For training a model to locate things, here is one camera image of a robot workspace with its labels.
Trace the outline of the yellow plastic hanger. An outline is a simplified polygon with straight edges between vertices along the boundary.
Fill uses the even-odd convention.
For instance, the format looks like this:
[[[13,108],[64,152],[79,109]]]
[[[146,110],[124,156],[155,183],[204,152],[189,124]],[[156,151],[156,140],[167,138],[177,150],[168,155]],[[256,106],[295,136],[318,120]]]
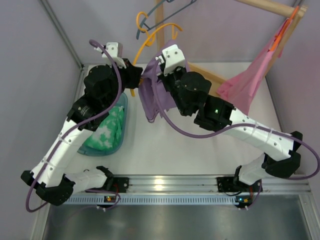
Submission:
[[[134,57],[133,60],[133,65],[135,66],[137,64],[137,61],[142,53],[142,51],[144,50],[145,47],[150,47],[154,44],[155,40],[156,40],[156,35],[157,33],[160,32],[160,30],[163,30],[164,28],[171,26],[171,39],[175,40],[178,36],[178,31],[182,32],[183,29],[176,23],[165,23],[162,26],[158,27],[154,32],[152,33],[148,33],[146,28],[142,28],[139,24],[139,19],[140,16],[143,15],[144,17],[146,17],[148,19],[148,15],[143,12],[140,11],[137,15],[136,15],[136,26],[137,29],[140,30],[141,32],[146,34],[146,40],[144,41],[144,43],[141,45],[141,47],[139,48],[137,54]]]

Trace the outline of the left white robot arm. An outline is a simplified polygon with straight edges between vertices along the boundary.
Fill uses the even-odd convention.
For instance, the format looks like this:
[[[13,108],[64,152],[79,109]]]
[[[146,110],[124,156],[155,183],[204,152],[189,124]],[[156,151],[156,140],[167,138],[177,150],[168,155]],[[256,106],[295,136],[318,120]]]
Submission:
[[[65,173],[83,143],[98,129],[125,89],[135,89],[143,72],[124,59],[124,67],[98,65],[84,78],[84,94],[73,103],[57,139],[47,154],[21,179],[45,202],[60,206],[72,194],[89,189],[108,190],[113,184],[111,171],[96,166],[78,173]]]

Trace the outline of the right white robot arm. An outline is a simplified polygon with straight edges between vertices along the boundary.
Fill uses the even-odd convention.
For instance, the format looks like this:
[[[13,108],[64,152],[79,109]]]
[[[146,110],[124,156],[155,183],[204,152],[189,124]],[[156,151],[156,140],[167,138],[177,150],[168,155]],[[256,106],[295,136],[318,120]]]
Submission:
[[[301,155],[297,152],[298,141],[303,137],[300,132],[280,136],[260,125],[233,104],[210,95],[211,82],[197,72],[181,66],[168,72],[162,64],[157,76],[182,116],[195,114],[193,122],[200,128],[214,133],[223,131],[263,152],[252,162],[236,168],[233,184],[237,190],[269,176],[288,179],[300,167]]]

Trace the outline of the grey-blue plastic hanger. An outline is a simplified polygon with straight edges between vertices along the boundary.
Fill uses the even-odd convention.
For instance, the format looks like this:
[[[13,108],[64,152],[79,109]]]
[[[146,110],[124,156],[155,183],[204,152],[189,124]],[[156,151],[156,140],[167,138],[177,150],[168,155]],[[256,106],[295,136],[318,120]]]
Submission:
[[[185,0],[183,5],[180,5],[175,11],[166,14],[165,7],[175,4],[176,0],[156,0],[155,5],[147,12],[142,12],[137,15],[137,30],[135,39],[139,40],[142,34],[149,34],[152,30],[155,30],[165,23],[167,23],[172,17],[188,9],[197,0]]]

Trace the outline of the orange plastic hanger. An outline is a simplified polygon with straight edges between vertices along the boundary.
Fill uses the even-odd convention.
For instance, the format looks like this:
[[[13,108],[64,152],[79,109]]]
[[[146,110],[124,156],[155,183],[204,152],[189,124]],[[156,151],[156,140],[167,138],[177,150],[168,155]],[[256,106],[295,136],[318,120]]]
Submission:
[[[280,31],[274,37],[273,44],[268,49],[269,52],[274,52],[276,50],[277,46],[279,45],[281,39],[283,38],[283,36],[285,34],[287,28],[290,26],[291,22],[293,21],[294,17],[296,16],[297,12],[299,11],[299,8],[300,8],[300,6],[297,5],[296,8],[294,9],[293,13],[291,14],[291,16],[285,20]]]

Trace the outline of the pink t-shirt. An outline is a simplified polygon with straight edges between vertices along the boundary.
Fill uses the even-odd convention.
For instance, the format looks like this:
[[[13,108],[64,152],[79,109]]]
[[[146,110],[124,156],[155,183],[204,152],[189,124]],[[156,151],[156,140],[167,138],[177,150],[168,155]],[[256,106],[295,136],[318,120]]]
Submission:
[[[265,76],[268,64],[275,55],[277,48],[275,51],[268,50],[282,26],[245,71],[225,81],[216,91],[220,98],[233,104],[246,115],[249,113],[251,103]]]

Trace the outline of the wooden clothes rack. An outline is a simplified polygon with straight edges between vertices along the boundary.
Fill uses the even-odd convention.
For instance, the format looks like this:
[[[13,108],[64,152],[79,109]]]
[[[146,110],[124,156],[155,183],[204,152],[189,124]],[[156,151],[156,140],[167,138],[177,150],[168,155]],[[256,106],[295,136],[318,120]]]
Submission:
[[[285,47],[285,44],[287,43],[287,41],[291,37],[295,28],[299,24],[300,20],[304,17],[305,13],[307,12],[308,7],[306,5],[304,5],[303,0],[298,1],[295,4],[295,7],[291,7],[291,6],[288,6],[288,5],[279,3],[279,2],[275,2],[275,1],[271,1],[271,0],[241,0],[240,2],[242,4],[245,4],[245,5],[257,8],[257,9],[261,9],[266,12],[270,12],[270,13],[273,13],[273,14],[276,14],[279,16],[283,16],[283,17],[285,17],[285,21],[286,21],[286,19],[288,19],[291,16],[291,14],[295,10],[296,6],[299,5],[299,10],[298,10],[297,14],[295,15],[295,17],[292,20],[289,27],[286,29],[284,36],[282,37],[279,45],[277,46],[277,48],[275,50],[274,56],[271,58],[271,61],[268,64],[267,70],[265,72],[265,76],[266,76],[267,73],[269,72],[269,70],[271,69],[271,67],[273,66],[273,64],[275,63],[276,59],[281,57],[282,51]],[[194,63],[189,62],[188,66],[191,71],[199,73],[199,74],[203,75],[203,77],[208,79],[213,84],[210,92],[213,93],[214,96],[220,97],[217,94],[217,89],[225,81],[227,81],[226,79],[224,79],[223,77],[221,77],[213,72],[210,72],[204,68],[201,68]]]

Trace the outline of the aluminium mounting rail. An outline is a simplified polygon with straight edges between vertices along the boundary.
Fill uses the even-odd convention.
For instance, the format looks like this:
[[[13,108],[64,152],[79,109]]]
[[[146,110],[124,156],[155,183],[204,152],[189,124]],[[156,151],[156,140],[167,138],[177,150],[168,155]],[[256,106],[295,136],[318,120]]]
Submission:
[[[230,175],[115,175],[115,189],[133,194],[249,194],[261,190],[265,195],[310,194],[307,180],[266,177],[252,186],[235,184]]]

